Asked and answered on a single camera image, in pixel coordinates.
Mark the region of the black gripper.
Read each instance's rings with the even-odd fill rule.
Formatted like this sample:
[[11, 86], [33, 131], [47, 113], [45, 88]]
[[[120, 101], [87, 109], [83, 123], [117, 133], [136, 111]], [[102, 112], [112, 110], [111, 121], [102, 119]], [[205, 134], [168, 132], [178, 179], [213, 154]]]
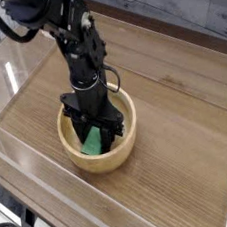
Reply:
[[114, 106], [108, 97], [106, 78], [99, 77], [87, 88], [73, 86], [71, 93], [63, 93], [60, 100], [64, 115], [71, 119], [74, 131], [83, 144], [90, 128], [100, 129], [102, 153], [108, 153], [115, 136], [123, 136], [124, 115]]

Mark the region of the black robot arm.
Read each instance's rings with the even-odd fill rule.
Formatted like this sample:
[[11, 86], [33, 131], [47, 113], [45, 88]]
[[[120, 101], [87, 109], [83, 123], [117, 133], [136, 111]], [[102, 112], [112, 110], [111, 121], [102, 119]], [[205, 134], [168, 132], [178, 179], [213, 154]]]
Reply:
[[123, 134], [124, 116], [108, 97], [111, 88], [104, 64], [106, 42], [97, 32], [95, 18], [84, 0], [1, 0], [18, 24], [45, 30], [54, 37], [69, 67], [72, 91], [60, 96], [63, 114], [71, 119], [81, 143], [91, 128], [100, 131], [100, 152], [108, 153], [116, 136]]

